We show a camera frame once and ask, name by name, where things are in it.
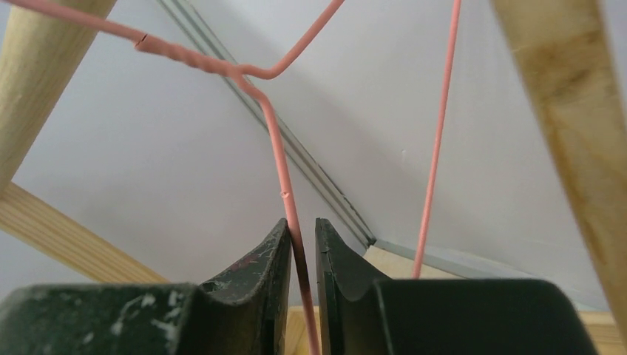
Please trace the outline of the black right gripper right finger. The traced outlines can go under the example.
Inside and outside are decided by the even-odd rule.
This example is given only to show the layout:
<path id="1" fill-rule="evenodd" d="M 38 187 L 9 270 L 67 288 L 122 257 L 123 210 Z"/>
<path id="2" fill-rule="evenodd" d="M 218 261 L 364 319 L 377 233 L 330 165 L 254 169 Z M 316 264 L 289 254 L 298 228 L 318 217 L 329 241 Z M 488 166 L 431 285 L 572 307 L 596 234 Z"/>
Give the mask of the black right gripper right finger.
<path id="1" fill-rule="evenodd" d="M 316 220 L 324 354 L 595 354 L 575 307 L 535 279 L 393 279 Z"/>

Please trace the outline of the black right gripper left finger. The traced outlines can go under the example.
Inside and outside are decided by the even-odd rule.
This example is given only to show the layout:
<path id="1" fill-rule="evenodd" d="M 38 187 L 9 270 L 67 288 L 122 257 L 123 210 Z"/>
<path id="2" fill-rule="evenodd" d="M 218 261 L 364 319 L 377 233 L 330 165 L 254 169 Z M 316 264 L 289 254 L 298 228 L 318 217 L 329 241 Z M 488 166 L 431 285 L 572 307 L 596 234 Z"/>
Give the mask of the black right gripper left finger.
<path id="1" fill-rule="evenodd" d="M 281 354 L 291 236 L 267 237 L 199 285 L 39 284 L 1 303 L 3 354 Z"/>

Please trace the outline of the pink wire hanger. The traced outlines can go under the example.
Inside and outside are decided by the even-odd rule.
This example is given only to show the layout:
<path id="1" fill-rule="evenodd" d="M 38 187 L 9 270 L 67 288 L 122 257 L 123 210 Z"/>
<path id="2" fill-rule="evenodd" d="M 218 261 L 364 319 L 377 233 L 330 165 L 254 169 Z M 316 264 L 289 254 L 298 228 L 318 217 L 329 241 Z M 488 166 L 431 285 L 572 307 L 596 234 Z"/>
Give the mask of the pink wire hanger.
<path id="1" fill-rule="evenodd" d="M 35 18 L 31 22 L 19 19 L 19 23 L 31 32 L 39 30 L 47 33 L 57 28 L 60 21 L 68 21 L 70 25 L 62 26 L 61 32 L 55 34 L 50 42 L 61 57 L 43 66 L 41 78 L 47 85 L 45 89 L 38 91 L 32 88 L 30 78 L 23 73 L 13 79 L 10 87 L 1 91 L 1 189 L 5 190 L 13 179 L 98 32 L 125 38 L 141 52 L 164 55 L 190 67 L 230 78 L 260 104 L 267 123 L 281 197 L 292 236 L 309 348 L 311 354 L 320 354 L 302 233 L 279 124 L 268 97 L 258 90 L 248 77 L 271 80 L 283 73 L 330 21 L 342 2 L 332 1 L 292 49 L 274 67 L 267 70 L 248 64 L 232 64 L 218 60 L 164 41 L 144 31 L 109 21 L 106 16 L 114 5 L 113 1 L 79 1 L 77 7 L 70 7 L 66 1 L 14 1 L 13 5 L 20 8 L 19 16 L 23 16 L 28 10 L 35 13 Z"/>

